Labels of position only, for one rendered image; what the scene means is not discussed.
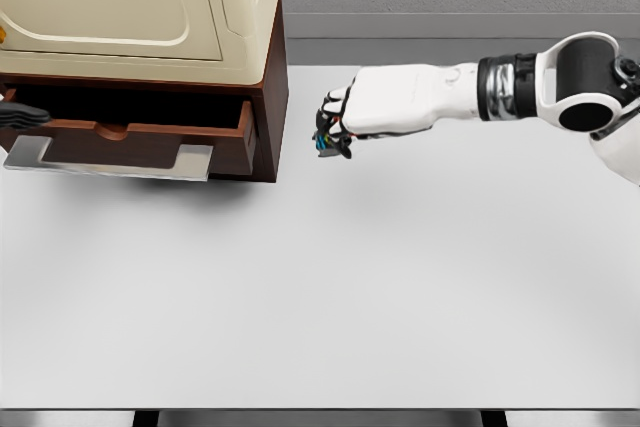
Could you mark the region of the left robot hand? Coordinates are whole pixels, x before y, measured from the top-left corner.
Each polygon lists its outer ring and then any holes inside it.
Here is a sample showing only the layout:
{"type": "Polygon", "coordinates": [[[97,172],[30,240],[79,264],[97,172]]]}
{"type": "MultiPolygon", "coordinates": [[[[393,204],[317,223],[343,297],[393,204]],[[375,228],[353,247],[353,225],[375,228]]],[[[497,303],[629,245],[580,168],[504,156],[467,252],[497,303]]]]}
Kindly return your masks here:
{"type": "Polygon", "coordinates": [[[48,111],[16,101],[15,89],[9,89],[0,100],[0,128],[28,130],[51,120],[48,111]]]}

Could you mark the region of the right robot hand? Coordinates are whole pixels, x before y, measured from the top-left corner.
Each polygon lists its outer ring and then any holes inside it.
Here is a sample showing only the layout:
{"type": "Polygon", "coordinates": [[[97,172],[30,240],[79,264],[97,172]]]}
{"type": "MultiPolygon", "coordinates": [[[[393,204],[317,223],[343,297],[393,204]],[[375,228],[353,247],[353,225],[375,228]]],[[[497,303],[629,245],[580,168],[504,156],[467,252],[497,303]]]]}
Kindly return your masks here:
{"type": "Polygon", "coordinates": [[[352,157],[354,140],[426,131],[435,123],[430,91],[446,72],[426,64],[363,67],[349,85],[326,94],[316,113],[315,131],[339,140],[346,159],[352,157]]]}

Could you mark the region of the small grey switch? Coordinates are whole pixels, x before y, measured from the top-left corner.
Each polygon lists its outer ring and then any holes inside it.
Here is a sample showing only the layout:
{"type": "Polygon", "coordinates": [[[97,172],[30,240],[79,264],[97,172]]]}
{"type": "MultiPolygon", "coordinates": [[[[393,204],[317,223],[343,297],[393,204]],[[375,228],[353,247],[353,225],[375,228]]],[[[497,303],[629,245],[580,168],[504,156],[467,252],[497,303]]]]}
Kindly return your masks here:
{"type": "Polygon", "coordinates": [[[331,137],[327,132],[315,131],[312,140],[320,158],[343,156],[340,141],[331,137]]]}

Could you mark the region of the brown drawer with silver handle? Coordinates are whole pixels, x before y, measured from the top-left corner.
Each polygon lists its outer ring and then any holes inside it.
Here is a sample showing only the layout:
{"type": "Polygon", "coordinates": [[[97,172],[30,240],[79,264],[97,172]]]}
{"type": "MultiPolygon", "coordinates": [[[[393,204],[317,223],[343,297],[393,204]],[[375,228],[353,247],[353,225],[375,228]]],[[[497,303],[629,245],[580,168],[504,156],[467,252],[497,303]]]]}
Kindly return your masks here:
{"type": "Polygon", "coordinates": [[[0,129],[13,168],[207,181],[249,176],[253,109],[241,98],[175,101],[65,100],[35,129],[0,129]]]}

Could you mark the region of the brown wooden cabinet body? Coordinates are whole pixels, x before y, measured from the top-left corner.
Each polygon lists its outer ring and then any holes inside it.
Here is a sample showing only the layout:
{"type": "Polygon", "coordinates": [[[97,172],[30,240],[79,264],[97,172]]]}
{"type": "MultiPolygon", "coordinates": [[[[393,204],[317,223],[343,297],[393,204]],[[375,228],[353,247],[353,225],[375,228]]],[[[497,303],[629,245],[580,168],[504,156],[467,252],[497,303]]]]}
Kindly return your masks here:
{"type": "MultiPolygon", "coordinates": [[[[7,76],[0,73],[0,93],[4,95],[9,89],[16,90],[17,102],[48,112],[50,107],[65,100],[98,103],[121,100],[125,103],[133,103],[137,101],[169,102],[179,97],[185,97],[188,100],[204,96],[216,97],[220,100],[241,98],[250,102],[254,115],[256,146],[253,172],[249,176],[215,178],[272,182],[277,177],[289,94],[285,39],[282,52],[270,59],[263,79],[253,85],[61,76],[7,76]]],[[[8,169],[88,174],[67,172],[58,168],[52,170],[32,167],[13,168],[9,164],[7,152],[6,155],[4,165],[8,169]]]]}

